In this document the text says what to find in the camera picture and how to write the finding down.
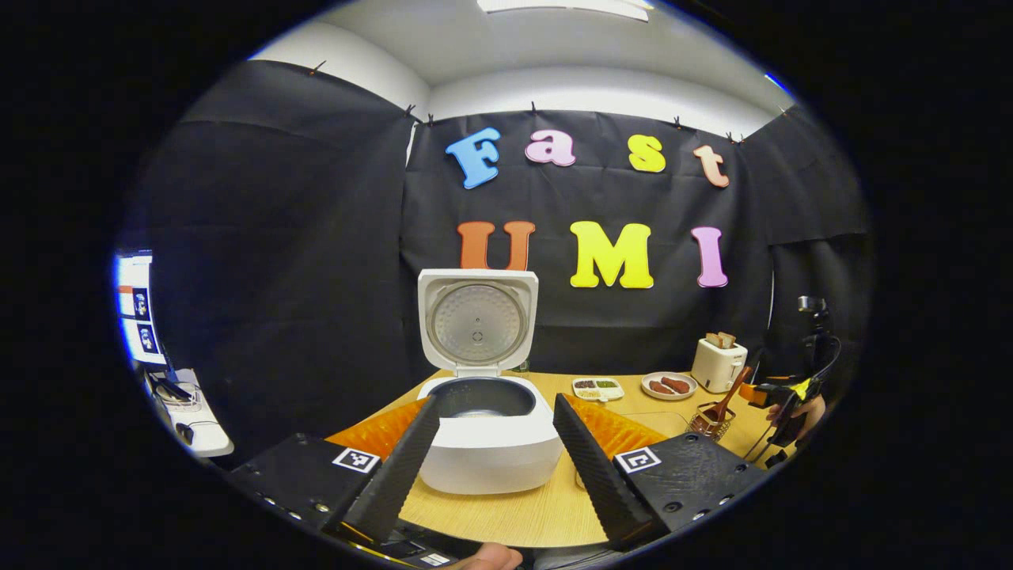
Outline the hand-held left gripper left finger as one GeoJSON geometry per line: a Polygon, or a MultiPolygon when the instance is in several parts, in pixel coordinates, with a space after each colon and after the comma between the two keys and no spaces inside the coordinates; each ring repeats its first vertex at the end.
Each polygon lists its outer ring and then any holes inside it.
{"type": "Polygon", "coordinates": [[[382,545],[440,428],[440,397],[416,405],[419,411],[387,458],[297,433],[226,473],[226,480],[304,530],[382,545]]]}

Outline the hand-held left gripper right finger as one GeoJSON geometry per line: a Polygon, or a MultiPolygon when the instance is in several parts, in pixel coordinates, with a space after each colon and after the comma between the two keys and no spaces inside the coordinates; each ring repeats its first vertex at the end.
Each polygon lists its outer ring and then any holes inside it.
{"type": "Polygon", "coordinates": [[[555,397],[553,425],[582,480],[613,549],[681,535],[731,508],[768,472],[694,432],[636,443],[609,457],[586,422],[602,407],[555,397]]]}

